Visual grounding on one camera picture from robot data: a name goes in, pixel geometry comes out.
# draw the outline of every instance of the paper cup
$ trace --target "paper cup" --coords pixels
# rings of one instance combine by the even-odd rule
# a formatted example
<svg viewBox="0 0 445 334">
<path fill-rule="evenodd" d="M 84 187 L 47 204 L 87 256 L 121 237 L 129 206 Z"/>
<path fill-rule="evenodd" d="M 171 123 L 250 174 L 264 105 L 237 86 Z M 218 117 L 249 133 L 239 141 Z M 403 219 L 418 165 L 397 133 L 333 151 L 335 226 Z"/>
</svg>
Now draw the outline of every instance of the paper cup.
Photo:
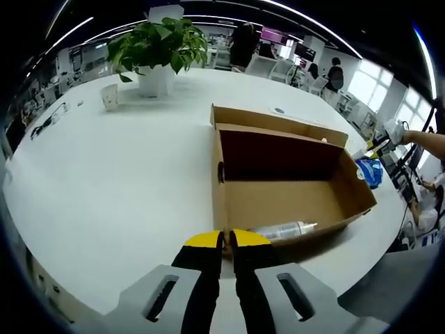
<svg viewBox="0 0 445 334">
<path fill-rule="evenodd" d="M 116 83 L 103 87 L 100 94 L 107 111 L 116 110 L 118 108 L 118 85 Z"/>
</svg>

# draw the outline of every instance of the small white sticker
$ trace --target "small white sticker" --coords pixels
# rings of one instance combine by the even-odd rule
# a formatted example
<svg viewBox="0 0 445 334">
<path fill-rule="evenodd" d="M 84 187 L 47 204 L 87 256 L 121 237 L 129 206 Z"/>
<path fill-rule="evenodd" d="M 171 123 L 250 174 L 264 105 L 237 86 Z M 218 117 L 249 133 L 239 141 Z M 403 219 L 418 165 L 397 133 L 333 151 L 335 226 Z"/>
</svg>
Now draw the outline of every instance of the small white sticker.
<svg viewBox="0 0 445 334">
<path fill-rule="evenodd" d="M 364 174 L 362 169 L 357 165 L 357 179 L 363 181 L 364 180 Z"/>
</svg>

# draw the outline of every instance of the potted plant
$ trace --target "potted plant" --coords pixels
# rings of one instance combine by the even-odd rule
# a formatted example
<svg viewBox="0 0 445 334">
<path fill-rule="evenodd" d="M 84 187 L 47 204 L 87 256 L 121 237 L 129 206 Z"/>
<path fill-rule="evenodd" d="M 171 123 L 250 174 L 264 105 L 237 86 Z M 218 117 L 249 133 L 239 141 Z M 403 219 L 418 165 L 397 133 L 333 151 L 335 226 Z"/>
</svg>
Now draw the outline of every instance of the potted plant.
<svg viewBox="0 0 445 334">
<path fill-rule="evenodd" d="M 164 17 L 162 24 L 144 22 L 112 41 L 108 55 L 123 82 L 132 81 L 123 70 L 135 72 L 141 94 L 158 97 L 171 91 L 174 72 L 207 62 L 207 41 L 189 19 Z"/>
</svg>

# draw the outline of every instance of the human arm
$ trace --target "human arm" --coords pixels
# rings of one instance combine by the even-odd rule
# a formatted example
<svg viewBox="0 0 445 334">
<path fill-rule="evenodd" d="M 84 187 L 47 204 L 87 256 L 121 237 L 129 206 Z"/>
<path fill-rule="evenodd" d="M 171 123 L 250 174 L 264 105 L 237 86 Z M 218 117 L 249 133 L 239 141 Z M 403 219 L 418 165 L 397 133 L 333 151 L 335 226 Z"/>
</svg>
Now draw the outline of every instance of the human arm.
<svg viewBox="0 0 445 334">
<path fill-rule="evenodd" d="M 401 144 L 406 145 L 408 143 L 414 143 L 423 147 L 438 159 L 445 159 L 445 135 L 406 131 Z"/>
<path fill-rule="evenodd" d="M 419 212 L 419 204 L 413 200 L 411 202 L 410 205 L 410 209 L 411 209 L 411 213 L 412 213 L 412 218 L 414 219 L 414 222 L 416 224 L 416 226 L 419 226 L 419 217 L 420 217 L 420 212 Z"/>
<path fill-rule="evenodd" d="M 435 187 L 434 183 L 429 183 L 429 182 L 426 182 L 424 180 L 422 180 L 422 186 L 425 189 L 429 190 L 429 191 L 435 191 L 436 190 L 436 187 Z"/>
</svg>

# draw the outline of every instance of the round white table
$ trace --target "round white table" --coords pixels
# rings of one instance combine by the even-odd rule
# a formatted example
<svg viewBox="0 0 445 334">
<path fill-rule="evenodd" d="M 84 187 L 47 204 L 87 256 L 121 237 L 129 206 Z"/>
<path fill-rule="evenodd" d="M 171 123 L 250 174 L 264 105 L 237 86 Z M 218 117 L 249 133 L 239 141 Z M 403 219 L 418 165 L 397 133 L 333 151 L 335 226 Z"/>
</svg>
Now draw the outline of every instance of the round white table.
<svg viewBox="0 0 445 334">
<path fill-rule="evenodd" d="M 106 112 L 99 91 L 114 83 L 120 108 Z M 137 86 L 111 76 L 72 88 L 35 126 L 62 102 L 70 110 L 34 141 L 28 132 L 6 165 L 6 202 L 27 247 L 63 288 L 102 314 L 117 305 L 122 290 L 170 264 L 189 237 L 213 230 L 212 103 L 345 132 L 351 154 L 366 146 L 321 98 L 271 80 L 192 69 L 176 78 L 169 97 L 141 98 Z M 378 204 L 370 213 L 329 251 L 301 264 L 338 296 L 398 234 L 405 207 L 386 173 L 374 195 Z M 239 333 L 234 279 L 222 276 L 212 333 Z"/>
</svg>

